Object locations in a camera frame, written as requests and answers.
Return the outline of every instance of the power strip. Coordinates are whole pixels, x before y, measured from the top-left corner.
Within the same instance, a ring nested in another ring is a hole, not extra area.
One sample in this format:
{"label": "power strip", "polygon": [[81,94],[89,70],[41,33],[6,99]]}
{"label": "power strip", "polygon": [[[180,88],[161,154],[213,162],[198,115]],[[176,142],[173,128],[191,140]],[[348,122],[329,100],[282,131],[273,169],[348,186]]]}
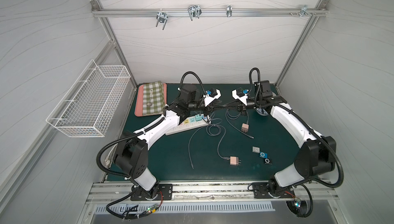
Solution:
{"label": "power strip", "polygon": [[167,131],[165,135],[180,133],[190,129],[200,128],[206,125],[208,125],[208,123],[206,123],[206,117],[196,114],[194,116],[188,117],[182,123],[172,128],[171,130]]}

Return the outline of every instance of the gray cable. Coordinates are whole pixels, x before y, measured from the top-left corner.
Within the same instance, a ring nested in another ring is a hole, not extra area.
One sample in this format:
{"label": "gray cable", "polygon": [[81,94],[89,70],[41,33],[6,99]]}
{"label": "gray cable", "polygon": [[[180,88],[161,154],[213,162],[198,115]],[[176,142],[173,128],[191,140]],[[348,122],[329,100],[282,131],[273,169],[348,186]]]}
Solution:
{"label": "gray cable", "polygon": [[[220,153],[219,153],[219,146],[220,146],[220,143],[222,142],[222,140],[223,140],[223,138],[224,138],[224,135],[226,135],[226,128],[225,128],[224,126],[222,126],[222,125],[219,125],[223,120],[220,119],[220,118],[215,118],[215,119],[213,119],[214,116],[215,116],[215,113],[212,113],[212,116],[209,118],[209,121],[205,121],[205,120],[204,120],[206,123],[208,123],[208,126],[205,127],[205,128],[206,128],[206,132],[208,133],[209,136],[217,136],[217,135],[219,135],[219,134],[221,133],[222,128],[224,129],[224,134],[223,134],[223,136],[220,138],[220,141],[219,141],[219,143],[218,143],[218,155],[219,155],[222,159],[224,159],[224,160],[229,160],[229,159],[230,159],[229,157],[222,157],[222,156],[220,155]],[[214,120],[220,120],[220,121],[219,121],[218,123],[212,124],[212,121],[214,121]],[[211,128],[213,128],[213,127],[218,128],[219,131],[218,131],[217,133],[212,133],[212,132],[211,132]],[[193,133],[193,135],[190,137],[190,139],[189,139],[188,151],[189,151],[189,159],[190,159],[191,168],[194,168],[194,165],[193,165],[193,162],[191,161],[191,156],[190,156],[190,142],[191,142],[191,139],[193,138],[194,134],[196,134],[196,132],[198,132],[201,128],[204,128],[204,127],[198,128],[198,129]]]}
{"label": "gray cable", "polygon": [[[241,115],[241,113],[239,113],[238,115],[233,116],[233,115],[231,115],[231,114],[229,113],[229,109],[227,109],[227,110],[226,110],[226,121],[227,121],[233,128],[235,128],[237,131],[239,131],[240,133],[244,134],[245,136],[248,136],[249,138],[254,138],[254,137],[252,137],[252,136],[250,136],[250,135],[248,135],[248,134],[242,132],[241,130],[239,130],[238,128],[234,127],[233,124],[230,123],[229,119],[232,119],[232,120],[237,119],[240,115]],[[246,116],[247,116],[246,124],[248,124],[248,123],[249,123],[249,114],[248,114],[248,112],[246,112]]]}

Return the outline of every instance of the metal vent grille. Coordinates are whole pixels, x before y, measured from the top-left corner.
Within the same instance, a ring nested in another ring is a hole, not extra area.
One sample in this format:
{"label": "metal vent grille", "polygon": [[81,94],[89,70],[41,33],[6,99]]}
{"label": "metal vent grille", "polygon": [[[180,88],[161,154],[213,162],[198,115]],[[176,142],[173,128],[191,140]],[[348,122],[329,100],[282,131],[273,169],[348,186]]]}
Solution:
{"label": "metal vent grille", "polygon": [[[119,204],[111,206],[110,209],[119,214],[125,212],[136,204]],[[138,211],[142,213],[152,203],[138,204]],[[97,204],[96,214],[107,214],[105,204]],[[261,212],[261,211],[275,211],[270,201],[253,201],[253,202],[204,202],[204,203],[164,203],[156,213],[240,213],[240,212]]]}

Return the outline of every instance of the metal clamp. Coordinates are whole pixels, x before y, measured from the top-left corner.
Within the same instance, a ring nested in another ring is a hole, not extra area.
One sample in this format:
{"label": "metal clamp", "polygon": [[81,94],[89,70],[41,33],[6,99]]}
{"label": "metal clamp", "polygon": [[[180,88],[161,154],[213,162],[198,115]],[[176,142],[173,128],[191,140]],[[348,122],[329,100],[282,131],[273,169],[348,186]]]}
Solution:
{"label": "metal clamp", "polygon": [[297,13],[297,14],[298,14],[298,17],[303,17],[304,15],[313,16],[313,14],[307,12],[307,5],[304,5],[304,6],[301,8],[301,11],[300,11],[299,13]]}
{"label": "metal clamp", "polygon": [[190,7],[188,7],[188,13],[190,16],[190,19],[193,21],[193,16],[197,17],[197,19],[200,18],[200,14],[201,14],[201,7],[200,5],[191,5]]}
{"label": "metal clamp", "polygon": [[231,5],[227,5],[227,17],[231,17],[233,14],[233,7]]}
{"label": "metal clamp", "polygon": [[165,24],[167,23],[167,20],[168,20],[167,14],[163,13],[163,12],[158,12],[157,15],[156,15],[156,19],[157,19],[156,27],[159,24],[159,22],[160,23],[164,23],[163,24],[163,30],[164,30]]}

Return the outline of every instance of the wire basket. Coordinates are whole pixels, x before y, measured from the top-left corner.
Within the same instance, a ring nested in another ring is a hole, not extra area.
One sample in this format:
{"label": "wire basket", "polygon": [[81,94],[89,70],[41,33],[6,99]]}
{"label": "wire basket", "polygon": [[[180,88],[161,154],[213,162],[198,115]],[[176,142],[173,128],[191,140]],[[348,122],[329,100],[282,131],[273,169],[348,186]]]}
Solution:
{"label": "wire basket", "polygon": [[[47,118],[49,124],[69,137],[104,137],[130,80],[123,65],[94,65],[88,69],[91,73],[86,80],[74,83],[73,87],[82,85],[73,98],[64,100],[66,94]],[[61,115],[53,117],[56,110]]]}

